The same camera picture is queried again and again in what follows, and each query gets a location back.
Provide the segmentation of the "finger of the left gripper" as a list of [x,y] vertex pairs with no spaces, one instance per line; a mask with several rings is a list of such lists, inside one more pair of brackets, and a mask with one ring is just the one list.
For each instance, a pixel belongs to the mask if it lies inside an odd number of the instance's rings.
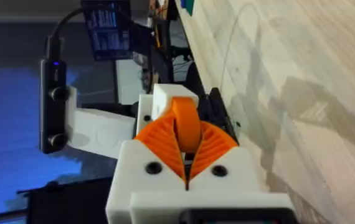
[[198,96],[183,85],[155,84],[152,94],[139,97],[136,134],[148,123],[164,115],[170,109],[173,98],[190,98],[195,108],[198,107]]
[[218,88],[212,88],[209,93],[204,89],[198,92],[199,106],[197,112],[203,121],[207,121],[226,132],[238,143],[233,125],[227,114],[224,102]]

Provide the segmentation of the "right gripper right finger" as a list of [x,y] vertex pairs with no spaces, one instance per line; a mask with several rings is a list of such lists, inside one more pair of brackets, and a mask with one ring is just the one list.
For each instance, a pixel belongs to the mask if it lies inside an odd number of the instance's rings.
[[202,139],[191,166],[190,192],[261,192],[253,156],[225,131],[202,122]]

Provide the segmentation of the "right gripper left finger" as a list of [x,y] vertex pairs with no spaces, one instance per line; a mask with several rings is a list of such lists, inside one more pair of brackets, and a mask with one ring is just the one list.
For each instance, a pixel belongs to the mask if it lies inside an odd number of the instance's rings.
[[186,173],[172,111],[121,145],[105,207],[111,224],[182,223]]

